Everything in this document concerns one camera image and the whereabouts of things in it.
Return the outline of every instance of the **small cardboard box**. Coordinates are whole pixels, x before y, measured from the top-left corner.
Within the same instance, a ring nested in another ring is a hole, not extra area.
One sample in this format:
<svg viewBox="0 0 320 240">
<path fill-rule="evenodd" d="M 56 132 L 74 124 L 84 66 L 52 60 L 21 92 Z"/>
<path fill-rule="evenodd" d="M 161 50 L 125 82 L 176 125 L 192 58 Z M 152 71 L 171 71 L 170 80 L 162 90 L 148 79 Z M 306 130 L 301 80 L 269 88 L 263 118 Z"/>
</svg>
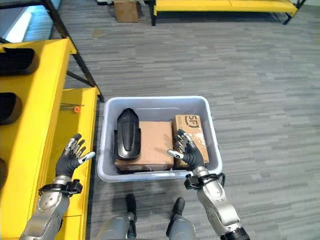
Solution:
<svg viewBox="0 0 320 240">
<path fill-rule="evenodd" d="M 174 159 L 167 154 L 173 148 L 171 121 L 140 121 L 141 154 L 135 160 L 115 160 L 123 171 L 163 171 L 174 165 Z"/>
<path fill-rule="evenodd" d="M 116 20 L 119 23 L 137 23 L 138 9 L 136 0 L 114 1 Z"/>
<path fill-rule="evenodd" d="M 195 145 L 200 150 L 203 157 L 204 164 L 206 165 L 209 163 L 209 155 L 208 155 L 205 136 L 202 130 L 201 119 L 199 115 L 193 115 L 193 114 L 176 115 L 172 120 L 172 128 L 173 128 L 174 134 L 178 129 L 182 129 L 187 134 L 189 134 L 190 137 L 192 137 Z M 174 149 L 181 153 L 181 150 L 179 148 L 175 147 Z M 188 164 L 182 161 L 181 159 L 174 159 L 174 166 L 178 169 L 188 168 Z"/>
</svg>

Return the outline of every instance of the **orange object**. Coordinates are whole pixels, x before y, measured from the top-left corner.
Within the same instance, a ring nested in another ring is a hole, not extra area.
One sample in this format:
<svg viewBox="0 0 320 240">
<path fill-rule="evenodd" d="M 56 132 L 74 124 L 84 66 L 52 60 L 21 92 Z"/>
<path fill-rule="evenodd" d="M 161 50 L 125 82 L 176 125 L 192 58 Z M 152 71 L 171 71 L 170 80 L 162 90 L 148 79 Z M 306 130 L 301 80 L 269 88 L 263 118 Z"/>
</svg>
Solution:
<svg viewBox="0 0 320 240">
<path fill-rule="evenodd" d="M 75 113 L 80 113 L 80 107 L 79 106 L 75 106 L 74 108 L 73 108 L 73 111 L 75 112 Z"/>
</svg>

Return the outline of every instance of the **black finger tip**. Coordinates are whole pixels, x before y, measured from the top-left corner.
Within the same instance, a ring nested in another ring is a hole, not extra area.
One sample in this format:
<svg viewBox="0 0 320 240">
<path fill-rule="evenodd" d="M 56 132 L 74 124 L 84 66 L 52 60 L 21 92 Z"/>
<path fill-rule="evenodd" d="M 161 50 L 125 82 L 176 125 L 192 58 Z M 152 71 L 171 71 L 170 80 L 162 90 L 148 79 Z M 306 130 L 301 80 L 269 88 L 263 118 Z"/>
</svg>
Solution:
<svg viewBox="0 0 320 240">
<path fill-rule="evenodd" d="M 80 133 L 77 133 L 76 135 L 73 136 L 75 140 L 79 140 L 82 137 Z"/>
</svg>

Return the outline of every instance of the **silver arm casing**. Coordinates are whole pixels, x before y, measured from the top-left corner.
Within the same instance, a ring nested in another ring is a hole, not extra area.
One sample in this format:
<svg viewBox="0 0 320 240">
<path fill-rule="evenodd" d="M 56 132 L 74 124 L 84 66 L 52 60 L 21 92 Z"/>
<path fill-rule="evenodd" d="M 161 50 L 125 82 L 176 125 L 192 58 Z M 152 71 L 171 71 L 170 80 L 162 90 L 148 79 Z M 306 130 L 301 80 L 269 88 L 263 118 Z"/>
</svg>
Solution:
<svg viewBox="0 0 320 240">
<path fill-rule="evenodd" d="M 209 174 L 204 166 L 198 167 L 192 172 L 197 178 Z M 234 206 L 228 201 L 224 188 L 217 180 L 204 184 L 197 190 L 197 196 L 205 209 L 211 226 L 219 237 L 242 227 Z"/>
<path fill-rule="evenodd" d="M 66 185 L 70 180 L 70 177 L 60 175 L 53 183 Z M 69 202 L 69 197 L 61 192 L 45 191 L 38 199 L 20 240 L 54 240 Z"/>
</svg>

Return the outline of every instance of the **black wrist strap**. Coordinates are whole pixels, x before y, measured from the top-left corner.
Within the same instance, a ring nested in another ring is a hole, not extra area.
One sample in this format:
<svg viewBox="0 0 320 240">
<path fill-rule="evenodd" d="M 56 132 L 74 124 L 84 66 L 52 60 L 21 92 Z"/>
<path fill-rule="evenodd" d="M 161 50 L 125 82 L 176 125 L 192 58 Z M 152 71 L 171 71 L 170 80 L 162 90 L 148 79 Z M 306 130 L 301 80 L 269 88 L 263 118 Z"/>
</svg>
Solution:
<svg viewBox="0 0 320 240">
<path fill-rule="evenodd" d="M 249 235 L 243 227 L 237 228 L 234 231 L 228 232 L 220 236 L 221 240 L 250 240 Z"/>
<path fill-rule="evenodd" d="M 186 189 L 194 189 L 197 190 L 201 188 L 202 186 L 211 183 L 212 181 L 216 181 L 222 177 L 221 185 L 222 187 L 225 186 L 226 182 L 226 175 L 224 173 L 219 174 L 208 174 L 201 177 L 191 176 L 191 174 L 188 174 L 185 176 L 186 180 L 184 181 L 184 186 Z"/>
<path fill-rule="evenodd" d="M 69 197 L 73 194 L 80 194 L 83 186 L 79 179 L 69 181 L 66 185 L 64 184 L 47 184 L 38 190 L 38 194 L 41 196 L 44 192 L 60 192 Z"/>
</svg>

